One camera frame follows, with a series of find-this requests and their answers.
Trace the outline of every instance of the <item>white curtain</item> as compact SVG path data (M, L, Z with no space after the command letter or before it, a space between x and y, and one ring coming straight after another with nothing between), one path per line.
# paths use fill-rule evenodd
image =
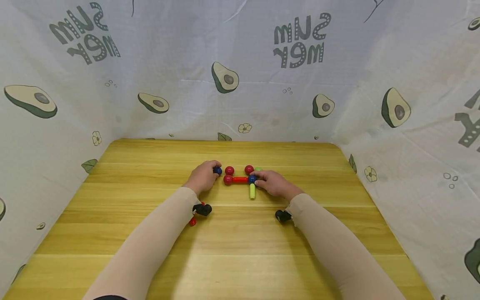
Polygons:
M328 142L436 299L480 294L480 4L1 4L0 296L121 137Z

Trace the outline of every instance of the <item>red ball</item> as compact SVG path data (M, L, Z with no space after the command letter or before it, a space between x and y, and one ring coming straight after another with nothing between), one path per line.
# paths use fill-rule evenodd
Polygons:
M225 168L225 174L233 175L233 172L235 172L235 169L233 167L226 167Z
M233 176L231 176L231 175L225 175L225 176L223 177L223 183L224 183L225 185L231 185L231 184L233 183Z
M248 166L245 167L245 173L247 175L250 175L250 173L252 173L252 172L253 172L253 167L252 166L248 165Z

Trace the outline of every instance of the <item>avocado half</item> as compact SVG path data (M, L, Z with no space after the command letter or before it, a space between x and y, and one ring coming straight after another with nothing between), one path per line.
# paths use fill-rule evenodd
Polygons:
M465 254L465 266L473 278L480 283L480 239L476 240L473 248Z
M7 206L5 205L5 202L0 198L0 221L3 219L3 216L5 216L6 211Z
M475 29L478 29L479 27L480 27L480 17L473 19L472 22L468 24L468 30L475 30Z
M212 65L212 76L216 89L222 94L233 92L239 86L238 74L217 61Z
M316 118L325 118L334 108L335 103L324 94L318 94L313 98L313 116Z
M405 123L410 117L410 112L410 105L394 87L385 93L382 102L382 117L390 127L395 128Z
M168 111L170 108L170 105L168 105L168 102L162 98L162 97L157 97L153 96L150 94L145 94L145 93L138 93L138 100L140 103L145 105L145 107L156 114L163 114Z
M13 104L37 117L48 119L57 114L55 102L37 86L8 85L3 88L3 92Z

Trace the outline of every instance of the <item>arm sleeve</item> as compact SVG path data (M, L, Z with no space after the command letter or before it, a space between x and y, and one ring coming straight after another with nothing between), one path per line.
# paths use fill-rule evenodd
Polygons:
M144 300L150 282L192 218L197 195L181 187L151 212L130 234L83 300L105 295Z
M297 195L286 211L338 284L344 300L405 299L357 237L309 195Z

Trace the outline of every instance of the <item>right hand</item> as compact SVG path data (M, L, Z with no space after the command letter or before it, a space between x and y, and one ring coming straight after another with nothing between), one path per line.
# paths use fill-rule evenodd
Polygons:
M255 175L258 180L255 185L265 189L270 195L285 198L290 202L295 196L302 194L303 191L289 182L282 175L274 171L255 171L250 173Z

